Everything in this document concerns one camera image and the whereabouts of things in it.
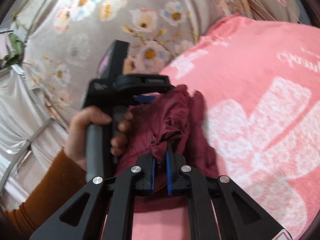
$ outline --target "burgundy garment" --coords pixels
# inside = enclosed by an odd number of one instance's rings
[[[172,209],[186,205],[180,197],[169,197],[166,178],[167,141],[172,150],[184,155],[188,165],[205,176],[217,177],[215,151],[202,132],[204,98],[200,92],[190,97],[186,85],[159,95],[150,104],[131,109],[134,119],[126,153],[119,159],[116,173],[135,165],[137,158],[151,153],[156,158],[155,195],[136,198],[135,212]]]

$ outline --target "brown sleeve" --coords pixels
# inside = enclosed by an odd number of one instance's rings
[[[85,185],[85,172],[64,151],[53,160],[48,172],[19,209],[4,214],[25,239]]]

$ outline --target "maroon jacket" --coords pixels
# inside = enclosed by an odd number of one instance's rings
[[[155,195],[137,198],[135,212],[171,209],[186,205],[180,197],[168,197],[166,189],[167,142],[172,150],[184,155],[188,165],[205,176],[217,177],[216,155],[204,138],[202,121],[204,98],[196,91],[193,97],[186,85],[180,85],[167,94],[159,95],[150,104],[131,109],[134,119],[126,153],[119,159],[116,176],[135,165],[137,158],[151,153],[157,161]]]

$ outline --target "floral fabric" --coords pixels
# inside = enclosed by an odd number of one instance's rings
[[[126,73],[158,73],[222,16],[252,17],[246,0],[52,1],[28,40],[24,69],[30,88],[40,87],[66,121],[113,40],[131,44]]]

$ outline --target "metal bolt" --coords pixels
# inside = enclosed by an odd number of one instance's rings
[[[228,176],[226,176],[226,175],[222,175],[222,176],[220,177],[220,181],[221,181],[222,183],[228,183],[228,182],[230,181],[230,178],[229,178]]]
[[[191,167],[188,166],[188,165],[184,165],[184,166],[181,167],[181,170],[182,170],[183,172],[189,172],[189,171],[191,171]]]
[[[94,177],[93,180],[92,180],[92,182],[93,182],[94,184],[100,184],[102,181],[103,181],[103,178],[101,178],[101,177],[99,177],[99,176]]]
[[[133,173],[137,173],[137,172],[140,172],[140,171],[141,171],[141,168],[140,168],[139,166],[133,166],[133,167],[131,168],[131,171],[132,171]]]

